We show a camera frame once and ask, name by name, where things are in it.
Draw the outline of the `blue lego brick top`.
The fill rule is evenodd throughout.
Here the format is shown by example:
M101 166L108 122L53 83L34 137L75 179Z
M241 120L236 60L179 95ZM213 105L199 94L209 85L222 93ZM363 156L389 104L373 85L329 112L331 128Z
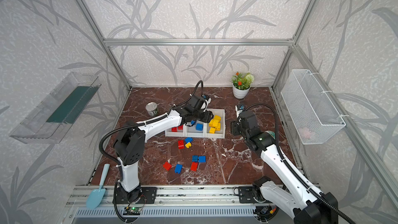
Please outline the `blue lego brick top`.
M187 143L192 143L192 141L193 141L193 138L185 138L184 139L184 142L187 144Z

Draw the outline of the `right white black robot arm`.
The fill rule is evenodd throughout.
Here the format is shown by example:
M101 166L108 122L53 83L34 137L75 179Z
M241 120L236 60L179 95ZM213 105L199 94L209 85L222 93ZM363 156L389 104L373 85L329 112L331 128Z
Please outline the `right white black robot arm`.
M271 179L259 179L260 200L270 201L288 214L296 224L337 224L342 218L354 221L339 210L335 196L325 194L311 183L285 156L279 145L279 125L274 134L261 131L255 113L238 110L237 119L231 122L231 133L244 138L245 144L254 151L281 179L285 189Z

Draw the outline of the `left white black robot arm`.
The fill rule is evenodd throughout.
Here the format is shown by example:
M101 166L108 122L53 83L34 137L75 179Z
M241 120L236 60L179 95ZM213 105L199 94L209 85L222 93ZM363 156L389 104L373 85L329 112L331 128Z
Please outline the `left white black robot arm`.
M145 143L157 134L170 128L178 127L192 121L209 123L214 114L207 109L211 102L209 95L191 95L180 105L173 105L168 112L145 121L133 122L115 129L102 137L98 149L100 153L116 163L121 179L121 188L128 194L137 192L140 186L138 162L144 154ZM116 156L104 149L104 142L113 134L118 134L114 142Z

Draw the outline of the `red lego brick top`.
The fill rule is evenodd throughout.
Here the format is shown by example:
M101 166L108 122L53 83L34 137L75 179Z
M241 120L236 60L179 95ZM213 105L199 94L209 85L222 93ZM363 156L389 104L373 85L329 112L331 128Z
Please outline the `red lego brick top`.
M184 145L184 140L179 140L178 141L178 149L184 149L185 145Z

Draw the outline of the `small red lego bottom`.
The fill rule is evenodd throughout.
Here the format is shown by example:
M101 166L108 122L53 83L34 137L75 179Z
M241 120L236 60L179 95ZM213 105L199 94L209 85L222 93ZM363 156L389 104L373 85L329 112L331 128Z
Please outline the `small red lego bottom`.
M191 171L197 171L198 166L199 166L199 163L198 163L198 162L192 162L191 167L190 167L190 170L191 170Z

